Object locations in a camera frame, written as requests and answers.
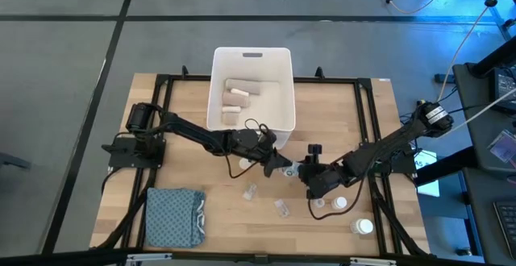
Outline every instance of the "white cable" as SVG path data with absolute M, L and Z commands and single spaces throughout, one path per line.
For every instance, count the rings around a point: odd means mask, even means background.
M 453 131 L 461 128 L 462 126 L 470 123 L 471 121 L 473 121 L 473 119 L 475 119 L 476 117 L 480 116 L 482 113 L 486 112 L 487 110 L 489 110 L 489 108 L 491 108 L 492 106 L 496 105 L 498 102 L 500 102 L 501 100 L 503 100 L 504 98 L 506 98 L 507 96 L 511 95 L 511 94 L 514 94 L 516 93 L 516 88 L 512 89 L 509 93 L 499 97 L 496 101 L 490 103 L 487 107 L 485 107 L 484 109 L 482 109 L 480 112 L 476 113 L 474 116 L 472 116 L 471 118 L 469 118 L 468 120 L 466 120 L 464 123 L 460 124 L 459 126 L 456 126 L 454 127 L 453 129 L 451 129 L 450 131 L 448 131 L 446 134 L 443 134 L 441 135 L 439 138 L 443 138 L 444 136 L 452 133 Z
M 480 14 L 480 16 L 478 16 L 478 18 L 476 19 L 475 23 L 473 24 L 473 26 L 471 27 L 471 29 L 469 30 L 468 34 L 466 35 L 466 37 L 464 37 L 464 40 L 462 40 L 462 43 L 459 45 L 459 48 L 457 48 L 457 51 L 455 52 L 455 55 L 453 56 L 453 59 L 451 60 L 451 63 L 450 63 L 450 66 L 448 67 L 448 70 L 446 71 L 446 76 L 444 76 L 444 80 L 443 80 L 443 87 L 441 88 L 441 92 L 439 93 L 439 96 L 437 97 L 437 100 L 436 102 L 439 102 L 441 100 L 441 98 L 443 97 L 443 94 L 444 94 L 444 88 L 446 87 L 446 80 L 448 79 L 448 75 L 450 74 L 451 70 L 452 70 L 452 67 L 453 67 L 453 64 L 455 63 L 455 59 L 457 58 L 457 56 L 459 55 L 459 51 L 460 49 L 462 48 L 462 46 L 464 45 L 464 42 L 466 42 L 466 40 L 468 39 L 468 37 L 471 35 L 471 33 L 473 32 L 473 29 L 475 28 L 475 26 L 478 24 L 478 22 L 480 21 L 480 19 L 482 18 L 482 16 L 484 15 L 484 13 L 488 10 L 488 7 L 486 7 L 482 13 Z

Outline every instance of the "desk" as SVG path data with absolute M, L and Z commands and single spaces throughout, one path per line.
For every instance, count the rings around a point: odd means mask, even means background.
M 455 65 L 453 72 L 459 89 L 462 106 L 489 103 L 489 80 L 473 77 L 465 65 Z M 482 106 L 464 111 L 466 118 L 482 110 Z M 493 202 L 514 198 L 516 188 L 505 181 L 505 176 L 514 173 L 510 164 L 504 164 L 487 149 L 488 145 L 504 129 L 513 130 L 513 119 L 495 110 L 487 110 L 468 123 L 472 147 L 466 148 L 432 165 L 418 170 L 416 182 L 421 185 L 447 174 L 462 172 L 464 177 L 464 200 L 470 210 L 468 236 L 472 250 L 483 255 L 486 263 L 514 264 L 503 238 L 494 212 Z
M 137 73 L 134 76 L 120 131 L 125 131 L 123 126 L 131 105 L 151 100 L 155 79 L 155 74 Z M 208 81 L 173 82 L 169 110 L 205 127 L 209 85 Z M 373 79 L 372 87 L 381 134 L 385 136 L 399 128 L 393 89 L 386 79 Z M 330 162 L 357 148 L 360 129 L 352 85 L 296 83 L 294 88 L 297 124 L 289 142 L 281 150 L 282 155 L 301 160 L 307 153 L 309 143 L 320 143 L 321 162 Z M 367 111 L 365 92 L 362 95 Z M 368 132 L 372 135 L 368 114 L 366 119 Z M 285 177 L 274 172 L 270 178 L 266 178 L 261 168 L 254 168 L 241 178 L 232 180 L 227 175 L 223 158 L 206 153 L 200 145 L 180 136 L 167 134 L 166 139 L 165 160 L 157 173 L 156 187 L 186 187 L 206 192 L 206 240 L 200 247 L 187 251 L 379 255 L 376 235 L 354 235 L 349 228 L 350 222 L 356 218 L 373 217 L 367 182 L 354 210 L 343 216 L 315 221 L 306 206 L 305 186 L 296 177 Z M 235 173 L 241 170 L 238 161 L 238 157 L 230 156 Z M 122 169 L 106 183 L 91 246 L 103 242 L 126 213 L 134 176 L 134 169 Z M 402 174 L 392 174 L 390 180 L 398 218 L 417 244 L 429 251 L 414 185 Z M 250 202 L 242 198 L 249 182 L 257 184 L 256 195 Z M 331 191 L 325 196 L 327 206 L 323 210 L 314 209 L 315 213 L 320 215 L 331 210 L 330 201 L 338 196 L 344 196 L 351 204 L 357 189 L 358 186 L 349 189 L 340 186 Z M 273 202 L 279 198 L 289 207 L 288 218 L 280 218 L 276 212 Z M 383 224 L 387 248 L 392 251 L 388 222 L 385 220 Z M 135 222 L 130 245 L 135 245 L 137 232 L 138 222 Z
M 516 198 L 516 186 L 502 181 L 477 168 L 462 170 L 469 202 L 475 215 L 476 228 L 486 263 L 516 265 L 493 208 L 493 202 Z

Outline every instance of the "black floor stripe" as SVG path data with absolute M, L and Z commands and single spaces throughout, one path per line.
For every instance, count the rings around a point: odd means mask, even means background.
M 330 21 L 392 23 L 473 23 L 476 16 L 348 16 L 348 15 L 0 15 L 2 21 L 33 22 L 176 22 L 176 21 Z M 480 23 L 496 25 L 497 18 L 484 16 Z
M 123 0 L 123 6 L 120 11 L 120 19 L 127 15 L 127 10 L 129 9 L 130 3 L 131 0 Z M 93 128 L 95 115 L 97 114 L 98 104 L 100 103 L 102 92 L 109 75 L 111 63 L 113 62 L 114 53 L 116 51 L 117 44 L 119 43 L 120 35 L 122 34 L 123 24 L 124 21 L 119 20 L 114 27 L 113 35 L 111 36 L 111 41 L 107 49 L 105 63 L 102 66 L 100 77 L 98 78 L 98 82 L 95 86 L 88 110 L 86 111 L 86 117 L 82 124 L 73 155 L 69 162 L 67 173 L 65 174 L 66 179 L 64 181 L 63 189 L 60 192 L 60 198 L 57 202 L 56 209 L 54 210 L 52 222 L 48 228 L 47 238 L 45 239 L 43 245 L 43 254 L 53 253 L 57 240 L 59 239 L 59 232 L 61 226 L 63 225 L 63 221 L 65 220 L 66 210 L 68 209 L 68 204 L 70 202 L 70 198 L 72 197 L 73 187 L 77 181 L 82 158 L 84 157 L 89 135 L 91 133 L 91 129 Z
M 0 21 L 101 22 L 118 20 L 120 20 L 118 15 L 0 15 Z
M 331 21 L 331 22 L 392 22 L 392 23 L 473 23 L 477 16 L 338 16 L 338 15 L 128 15 L 126 21 Z M 481 23 L 494 24 L 495 18 L 485 16 Z
M 501 35 L 503 38 L 507 41 L 510 39 L 510 34 L 507 31 L 507 28 L 504 27 L 504 20 L 498 13 L 498 9 L 496 7 L 490 7 L 489 11 L 491 12 L 491 15 L 494 17 L 494 22 L 497 24 L 498 29 L 500 29 Z

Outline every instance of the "table leg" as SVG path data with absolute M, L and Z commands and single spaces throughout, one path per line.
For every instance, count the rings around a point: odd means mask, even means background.
M 459 172 L 464 167 L 475 168 L 476 166 L 475 150 L 471 146 L 420 168 L 418 170 L 418 177 L 414 179 L 414 182 L 417 186 L 425 185 L 439 178 Z
M 459 182 L 460 188 L 462 189 L 464 204 L 466 205 L 466 210 L 468 212 L 468 218 L 464 220 L 464 225 L 466 226 L 466 234 L 468 235 L 470 253 L 472 256 L 483 256 L 481 238 L 478 235 L 478 230 L 476 229 L 475 216 L 473 215 L 473 209 L 471 207 L 471 202 L 469 201 L 468 187 L 466 186 L 466 181 L 464 180 L 464 174 L 462 171 L 459 172 Z

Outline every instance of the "keyboard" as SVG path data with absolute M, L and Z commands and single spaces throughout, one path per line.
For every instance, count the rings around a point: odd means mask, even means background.
M 506 237 L 510 256 L 516 259 L 516 201 L 494 202 L 503 235 Z

